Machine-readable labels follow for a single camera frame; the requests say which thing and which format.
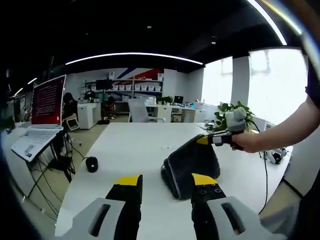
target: black ceiling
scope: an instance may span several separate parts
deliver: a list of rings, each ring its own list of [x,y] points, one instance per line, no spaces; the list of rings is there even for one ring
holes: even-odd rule
[[[51,77],[118,67],[188,73],[202,66],[155,56],[110,56],[64,64],[121,52],[172,55],[206,64],[248,50],[281,46],[265,19],[246,0],[173,2],[52,1],[28,4],[23,13],[8,7],[3,72],[9,73],[12,92],[35,77],[47,78],[44,71],[52,60]],[[288,45],[299,46],[285,23],[272,17]]]

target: black fabric bag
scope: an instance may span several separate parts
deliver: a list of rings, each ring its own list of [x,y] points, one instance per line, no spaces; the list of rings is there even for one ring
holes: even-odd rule
[[[194,174],[217,179],[220,166],[211,144],[200,144],[197,140],[205,135],[199,134],[178,148],[164,160],[161,177],[176,199],[190,199],[193,192]]]

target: gray office chair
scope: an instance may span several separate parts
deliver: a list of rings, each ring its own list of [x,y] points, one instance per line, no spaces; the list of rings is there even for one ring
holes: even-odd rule
[[[131,98],[128,100],[129,104],[129,121],[132,119],[133,123],[147,123],[156,120],[161,120],[164,123],[166,120],[163,117],[152,117],[148,115],[145,100],[142,98]]]

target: window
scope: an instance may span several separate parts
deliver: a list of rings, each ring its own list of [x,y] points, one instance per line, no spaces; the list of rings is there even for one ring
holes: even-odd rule
[[[248,107],[259,118],[275,125],[305,101],[307,66],[298,49],[250,52]]]
[[[230,103],[232,74],[232,56],[208,63],[203,71],[202,101],[214,106]]]

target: laptop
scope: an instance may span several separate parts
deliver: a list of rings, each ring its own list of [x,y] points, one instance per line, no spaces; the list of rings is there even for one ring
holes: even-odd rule
[[[62,97],[66,75],[43,82],[33,89],[31,127],[12,146],[11,150],[31,162],[63,130]]]

